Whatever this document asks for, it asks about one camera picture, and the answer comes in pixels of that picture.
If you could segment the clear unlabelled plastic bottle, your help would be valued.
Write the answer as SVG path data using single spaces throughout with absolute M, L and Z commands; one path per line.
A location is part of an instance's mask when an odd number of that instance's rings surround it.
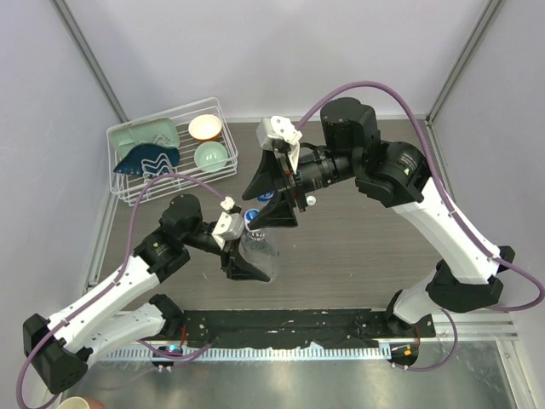
M 240 244 L 244 260 L 261 270 L 270 280 L 274 280 L 278 275 L 279 252 L 273 235 L 266 229 L 245 229 Z

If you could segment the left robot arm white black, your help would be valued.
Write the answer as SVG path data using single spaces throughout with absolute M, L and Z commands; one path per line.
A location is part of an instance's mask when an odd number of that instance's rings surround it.
M 24 321 L 25 356 L 52 395 L 74 386 L 97 360 L 124 343 L 155 336 L 170 340 L 180 333 L 185 316 L 164 294 L 124 318 L 116 314 L 187 264 L 189 248 L 217 255 L 228 279 L 270 280 L 240 254 L 246 226 L 241 210 L 231 198 L 221 206 L 218 220 L 207 223 L 196 196 L 174 197 L 158 228 L 130 251 L 116 272 L 48 318 L 33 314 Z

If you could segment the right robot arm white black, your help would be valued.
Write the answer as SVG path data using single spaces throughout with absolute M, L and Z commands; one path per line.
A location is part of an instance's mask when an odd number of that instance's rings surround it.
M 305 145 L 288 118 L 260 121 L 256 136 L 260 165 L 243 194 L 245 200 L 272 192 L 271 201 L 250 222 L 251 229 L 294 228 L 307 194 L 352 179 L 359 192 L 410 222 L 441 255 L 434 272 L 410 289 L 394 294 L 384 324 L 402 337 L 424 316 L 443 308 L 466 313 L 498 303 L 504 267 L 499 256 L 514 259 L 509 246 L 496 246 L 477 233 L 472 241 L 441 198 L 425 156 L 407 142 L 382 141 L 375 110 L 352 97 L 320 110 L 325 144 Z

